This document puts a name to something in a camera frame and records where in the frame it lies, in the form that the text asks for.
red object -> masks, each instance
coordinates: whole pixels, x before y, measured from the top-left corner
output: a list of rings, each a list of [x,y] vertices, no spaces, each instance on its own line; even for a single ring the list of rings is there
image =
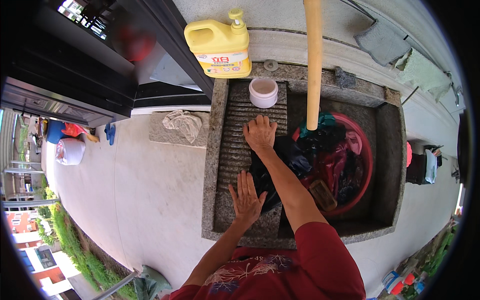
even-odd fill
[[[295,242],[297,250],[237,248],[202,286],[184,286],[169,300],[366,298],[360,271],[333,227],[304,224]]]
[[[390,292],[392,295],[398,295],[403,289],[403,283],[400,281],[399,283],[396,284],[396,286],[393,288],[393,290]]]
[[[115,51],[128,61],[143,60],[152,52],[155,43],[155,33],[137,28],[133,24],[121,27],[112,39]]]
[[[88,133],[82,126],[71,123],[65,123],[65,129],[62,129],[61,132],[73,137],[78,136],[81,133]]]
[[[410,166],[412,162],[412,146],[407,142],[407,167]]]
[[[407,275],[403,283],[405,283],[408,286],[411,286],[414,280],[415,280],[415,276],[412,273],[410,273]]]
[[[367,139],[367,135],[363,132],[362,128],[354,120],[350,119],[344,114],[341,114],[338,112],[331,112],[331,114],[332,116],[335,117],[335,121],[340,124],[344,124],[347,130],[355,130],[361,139],[362,148],[361,148],[360,156],[363,160],[363,179],[360,183],[360,189],[357,196],[355,196],[347,204],[342,206],[337,206],[334,210],[331,210],[329,212],[321,211],[322,215],[324,216],[336,216],[336,215],[342,214],[348,211],[349,209],[351,209],[355,204],[357,204],[357,202],[360,201],[360,198],[363,196],[363,194],[367,190],[368,184],[370,183],[370,179],[372,178],[372,170],[373,170],[372,149],[370,148],[370,143]],[[299,138],[299,136],[300,136],[300,128],[297,128],[297,130],[293,133],[292,139],[296,141]]]
[[[314,173],[301,179],[302,185],[308,189],[312,182],[321,179],[325,182],[327,187],[332,192],[334,198],[338,194],[338,180],[340,179],[340,172],[344,169],[347,162],[347,142],[340,142],[336,145],[332,153],[321,152],[317,156],[317,161],[314,162]]]

gray cloth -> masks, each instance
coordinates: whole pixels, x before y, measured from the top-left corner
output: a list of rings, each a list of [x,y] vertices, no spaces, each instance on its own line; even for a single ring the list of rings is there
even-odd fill
[[[335,69],[335,82],[339,88],[354,88],[357,84],[357,77],[355,74],[347,73],[342,68]]]
[[[370,54],[373,60],[386,66],[407,53],[411,46],[387,24],[375,21],[370,28],[353,36],[360,49]]]
[[[187,141],[193,143],[200,132],[202,120],[193,116],[189,111],[179,109],[167,114],[163,119],[163,125],[167,129],[180,130]]]

grass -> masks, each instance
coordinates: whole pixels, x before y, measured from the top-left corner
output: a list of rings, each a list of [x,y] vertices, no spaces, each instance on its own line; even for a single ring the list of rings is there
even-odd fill
[[[89,252],[85,258],[93,277],[104,289],[110,288],[122,280],[117,274],[107,270],[102,262],[92,253]],[[131,286],[131,283],[120,288],[117,293],[127,299],[137,299],[135,289]]]
[[[71,258],[75,267],[85,279],[96,289],[107,290],[121,278],[105,268],[103,263],[91,252],[84,251],[80,245],[75,226],[69,221],[70,217],[60,204],[50,205],[53,221],[53,230],[58,236],[62,250]],[[117,291],[123,298],[136,300],[135,289],[132,283],[123,286]]]
[[[40,194],[42,199],[55,199],[57,196],[48,186],[47,178],[42,174],[41,187],[34,187],[35,194]]]
[[[458,225],[453,227],[453,231],[458,229]],[[425,265],[421,266],[420,269],[421,271],[425,271],[428,273],[428,276],[430,278],[437,273],[438,268],[440,267],[440,264],[442,263],[445,255],[448,252],[448,246],[452,243],[452,240],[454,238],[455,234],[452,232],[452,228],[450,228],[446,233],[445,236],[442,239],[442,243],[438,247],[438,249],[435,252],[435,255],[431,257],[430,259],[427,259]],[[415,291],[413,285],[405,287],[405,290],[402,291],[403,296],[407,300],[413,300],[416,299],[418,294]]]
[[[77,270],[82,273],[94,289],[100,291],[88,268],[85,254],[82,251],[73,224],[70,223],[67,225],[65,222],[65,218],[68,218],[67,212],[59,204],[50,205],[50,212],[52,215],[53,230],[57,234],[62,250],[71,258]]]

red plastic bag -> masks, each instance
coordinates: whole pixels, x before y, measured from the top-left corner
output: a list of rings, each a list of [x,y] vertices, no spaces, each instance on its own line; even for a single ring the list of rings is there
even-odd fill
[[[303,186],[308,189],[312,182],[316,179],[321,179],[336,198],[340,172],[345,167],[347,161],[347,149],[347,142],[341,141],[335,146],[332,153],[319,152],[316,161],[313,163],[315,166],[314,173],[310,173],[300,180]]]
[[[64,134],[69,136],[78,136],[79,134],[83,133],[84,131],[82,128],[76,124],[65,123],[65,129],[62,129]]]

wooden brush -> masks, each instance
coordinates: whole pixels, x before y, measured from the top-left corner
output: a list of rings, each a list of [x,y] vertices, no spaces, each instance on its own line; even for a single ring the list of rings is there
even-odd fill
[[[312,182],[309,191],[322,210],[329,212],[335,209],[337,202],[323,180],[318,179]]]

